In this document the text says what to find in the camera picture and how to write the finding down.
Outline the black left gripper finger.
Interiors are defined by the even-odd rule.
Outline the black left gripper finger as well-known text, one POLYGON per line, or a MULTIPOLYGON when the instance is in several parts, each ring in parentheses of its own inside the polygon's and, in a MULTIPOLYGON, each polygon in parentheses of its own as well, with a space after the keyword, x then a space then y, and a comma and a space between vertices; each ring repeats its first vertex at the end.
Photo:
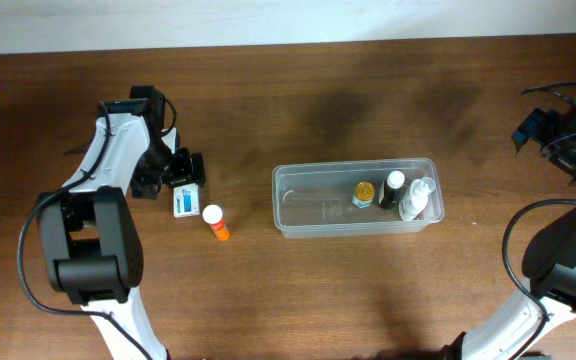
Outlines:
POLYGON ((191 182, 191 157, 187 148, 179 148, 172 155, 168 166, 167 185, 170 188, 191 182))
POLYGON ((191 180, 198 186, 204 186, 206 183, 205 167, 203 156, 200 152, 192 153, 190 156, 191 160, 191 180))

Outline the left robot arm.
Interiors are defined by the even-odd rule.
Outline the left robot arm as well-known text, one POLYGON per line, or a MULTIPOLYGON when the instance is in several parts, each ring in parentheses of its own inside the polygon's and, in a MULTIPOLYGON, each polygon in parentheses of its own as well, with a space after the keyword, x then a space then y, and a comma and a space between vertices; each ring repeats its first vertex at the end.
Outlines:
POLYGON ((126 197, 155 199, 162 187, 205 183, 203 158, 181 147, 165 114, 174 107, 152 85, 102 102, 78 169, 39 196, 37 219, 50 286, 67 295, 71 316, 88 316, 116 359, 167 359, 139 285, 144 255, 126 197))

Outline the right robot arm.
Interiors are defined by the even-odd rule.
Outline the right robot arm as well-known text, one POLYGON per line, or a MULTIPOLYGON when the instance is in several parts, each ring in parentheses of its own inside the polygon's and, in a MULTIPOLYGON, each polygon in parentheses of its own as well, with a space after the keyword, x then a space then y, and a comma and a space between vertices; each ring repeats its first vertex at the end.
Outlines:
MULTIPOLYGON (((576 89, 576 80, 571 82, 576 89)), ((514 146, 528 141, 576 182, 576 97, 566 97, 564 113, 535 109, 514 131, 514 146)), ((513 215, 502 238, 502 262, 515 286, 512 295, 481 326, 461 333, 437 354, 440 359, 524 359, 527 350, 557 326, 576 318, 576 199, 570 211, 537 232, 528 244, 521 271, 507 253, 512 230, 532 210, 561 205, 559 199, 529 204, 513 215)))

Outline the small jar gold lid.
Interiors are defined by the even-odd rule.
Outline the small jar gold lid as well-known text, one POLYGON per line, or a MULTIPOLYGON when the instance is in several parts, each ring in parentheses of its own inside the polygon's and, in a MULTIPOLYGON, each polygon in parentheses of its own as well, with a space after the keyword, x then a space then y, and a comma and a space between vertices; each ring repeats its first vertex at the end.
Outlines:
POLYGON ((375 187, 372 183, 359 182, 353 190, 352 203, 358 208, 367 208, 373 203, 375 194, 375 187))

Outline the white squeeze bottle clear cap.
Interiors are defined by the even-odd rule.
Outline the white squeeze bottle clear cap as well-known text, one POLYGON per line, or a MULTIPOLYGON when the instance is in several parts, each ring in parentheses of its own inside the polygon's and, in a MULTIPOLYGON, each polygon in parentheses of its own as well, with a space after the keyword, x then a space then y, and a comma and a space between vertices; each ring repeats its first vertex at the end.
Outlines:
POLYGON ((413 180, 399 201, 399 216, 403 221, 414 220, 427 206, 437 184, 430 177, 413 180))

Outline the white Panadol box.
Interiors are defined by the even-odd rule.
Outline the white Panadol box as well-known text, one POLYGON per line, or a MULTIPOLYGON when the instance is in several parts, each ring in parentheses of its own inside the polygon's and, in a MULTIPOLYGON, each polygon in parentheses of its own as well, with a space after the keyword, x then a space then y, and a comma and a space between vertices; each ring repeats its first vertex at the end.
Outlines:
POLYGON ((173 215, 175 218, 200 214, 199 186, 187 184, 173 190, 173 215))

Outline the dark bottle white cap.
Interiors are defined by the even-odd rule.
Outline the dark bottle white cap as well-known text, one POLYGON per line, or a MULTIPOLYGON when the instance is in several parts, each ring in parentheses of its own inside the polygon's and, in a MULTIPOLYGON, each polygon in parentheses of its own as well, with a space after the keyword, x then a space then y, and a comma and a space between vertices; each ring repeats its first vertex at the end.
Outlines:
POLYGON ((390 172, 380 188, 378 205, 385 210, 392 209, 400 197, 404 183, 403 172, 399 170, 390 172))

